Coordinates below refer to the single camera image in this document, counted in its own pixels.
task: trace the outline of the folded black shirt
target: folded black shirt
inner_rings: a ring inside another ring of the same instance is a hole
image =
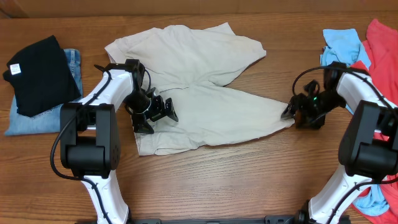
[[[20,50],[7,67],[3,77],[14,87],[21,115],[32,117],[80,97],[65,52],[53,35]]]

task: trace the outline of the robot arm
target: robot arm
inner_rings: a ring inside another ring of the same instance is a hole
[[[331,66],[343,67],[342,71],[345,68],[340,63]],[[310,82],[305,86],[308,96],[302,93],[293,96],[282,115],[294,117],[298,121],[298,127],[309,126],[317,129],[324,124],[325,115],[337,106],[345,107],[347,104],[354,111],[340,143],[339,167],[321,192],[298,211],[295,223],[339,223],[347,207],[370,185],[355,190],[334,211],[339,201],[353,187],[372,180],[380,182],[386,175],[395,175],[398,172],[398,121],[386,107],[386,103],[395,110],[397,106],[385,98],[385,102],[381,101],[381,93],[373,86],[365,71],[357,71],[355,75],[351,74],[353,71],[342,71],[326,69],[325,91],[319,93],[319,89],[316,90],[317,82]],[[374,139],[374,133],[381,133],[388,140]]]
[[[97,87],[78,103],[62,106],[60,122],[65,131],[60,137],[61,162],[87,188],[97,212],[97,224],[132,223],[115,172],[121,153],[116,111],[125,102],[135,133],[154,132],[148,119],[157,121],[168,116],[177,122],[178,118],[171,98],[164,103],[161,96],[155,95],[155,88],[148,92],[141,88],[146,70],[138,60],[96,68],[103,72]],[[78,131],[87,129],[94,129],[96,136],[78,135]]]

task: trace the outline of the table surface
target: table surface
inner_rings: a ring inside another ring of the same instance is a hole
[[[204,29],[229,22],[236,35],[261,41],[267,56],[228,87],[288,102],[302,71],[319,66],[323,29],[355,28],[361,40],[373,18],[398,28],[396,12],[275,13],[218,16],[136,16],[0,20],[0,70],[21,48],[55,35],[81,53],[84,93],[101,79],[93,64],[109,62],[104,47],[152,27]],[[321,72],[298,83],[303,86]],[[49,155],[56,134],[5,137],[12,86],[0,79],[0,223],[73,223],[96,213],[83,184],[57,177]],[[321,130],[291,127],[241,144],[201,147],[169,156],[140,157],[129,115],[117,113],[121,193],[134,218],[238,218],[293,214],[334,173],[340,139],[351,115],[338,108]],[[65,173],[56,154],[57,166]],[[368,223],[352,208],[353,223]]]

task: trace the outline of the clothing label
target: clothing label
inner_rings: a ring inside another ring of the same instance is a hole
[[[19,64],[10,65],[11,75],[16,75],[21,72],[21,68]]]

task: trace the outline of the clothing pile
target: clothing pile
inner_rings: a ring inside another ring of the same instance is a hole
[[[323,35],[328,46],[320,57],[321,65],[335,60],[368,70],[373,84],[398,105],[398,31],[374,19],[363,42],[354,29],[324,30]],[[375,134],[377,139],[383,137]],[[353,207],[373,223],[398,223],[398,184],[372,185],[353,202]]]
[[[58,132],[61,106],[83,95],[79,51],[62,50],[51,36],[20,50],[7,67],[3,78],[15,96],[5,135]]]

